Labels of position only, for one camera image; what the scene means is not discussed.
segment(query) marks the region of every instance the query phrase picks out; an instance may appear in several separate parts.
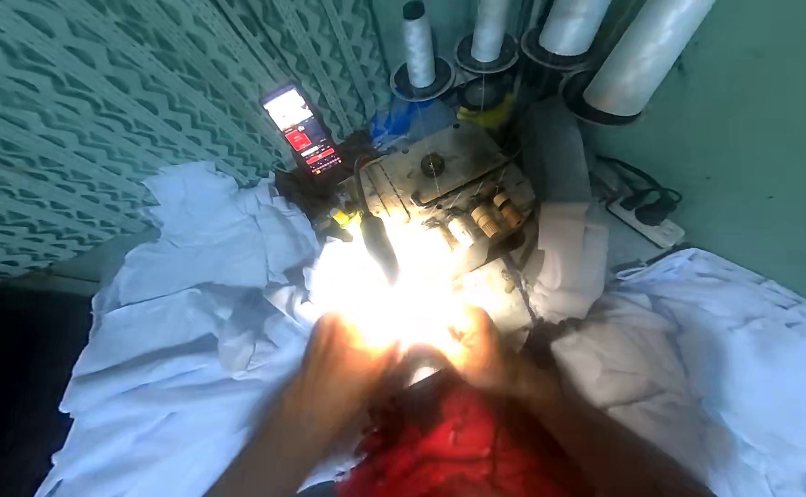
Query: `wall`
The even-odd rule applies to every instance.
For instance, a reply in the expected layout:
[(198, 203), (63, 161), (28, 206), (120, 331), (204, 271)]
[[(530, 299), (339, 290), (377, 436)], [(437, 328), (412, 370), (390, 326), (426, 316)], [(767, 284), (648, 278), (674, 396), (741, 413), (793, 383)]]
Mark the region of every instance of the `wall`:
[(806, 2), (718, 0), (644, 119), (584, 131), (682, 192), (688, 241), (806, 297)]

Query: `patterned wall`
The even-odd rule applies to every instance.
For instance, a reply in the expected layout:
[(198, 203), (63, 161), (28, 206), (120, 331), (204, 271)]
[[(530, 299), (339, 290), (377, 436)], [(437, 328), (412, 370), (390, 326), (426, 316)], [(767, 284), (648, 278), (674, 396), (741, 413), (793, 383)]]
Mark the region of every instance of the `patterned wall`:
[(143, 230), (163, 165), (287, 164), (289, 80), (337, 140), (387, 106), (368, 0), (0, 0), (0, 279)]

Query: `hand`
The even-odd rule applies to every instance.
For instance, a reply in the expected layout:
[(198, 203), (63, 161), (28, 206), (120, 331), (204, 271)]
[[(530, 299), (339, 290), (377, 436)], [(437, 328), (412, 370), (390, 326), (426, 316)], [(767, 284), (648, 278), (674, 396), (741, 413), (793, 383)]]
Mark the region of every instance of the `hand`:
[(319, 423), (343, 424), (364, 407), (396, 361), (396, 343), (367, 344), (341, 315), (326, 314), (315, 324), (291, 385), (297, 409), (314, 413)]
[(559, 396), (559, 378), (553, 364), (547, 370), (539, 370), (505, 347), (486, 311), (466, 307), (463, 321), (451, 332), (457, 346), (441, 350), (467, 383), (522, 401)]
[(489, 314), (468, 306), (464, 320), (451, 333), (460, 347), (444, 353), (461, 377), (474, 387), (509, 393), (516, 381), (517, 357), (502, 346)]

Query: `red fabric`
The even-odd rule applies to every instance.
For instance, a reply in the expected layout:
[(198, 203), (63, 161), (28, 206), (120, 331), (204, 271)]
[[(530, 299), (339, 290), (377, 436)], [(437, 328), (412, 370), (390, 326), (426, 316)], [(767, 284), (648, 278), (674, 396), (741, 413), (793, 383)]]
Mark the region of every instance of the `red fabric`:
[(439, 396), (432, 427), (399, 409), (379, 415), (366, 458), (337, 482), (340, 497), (581, 497), (593, 492), (535, 419), (460, 383)]

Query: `phone screen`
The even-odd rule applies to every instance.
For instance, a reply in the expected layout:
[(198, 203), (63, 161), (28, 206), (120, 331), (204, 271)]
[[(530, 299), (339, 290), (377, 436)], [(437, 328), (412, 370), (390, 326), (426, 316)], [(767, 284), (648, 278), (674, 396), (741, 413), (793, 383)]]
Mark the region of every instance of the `phone screen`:
[(295, 86), (281, 88), (263, 100), (262, 107), (308, 165), (320, 174), (341, 162), (335, 144)]

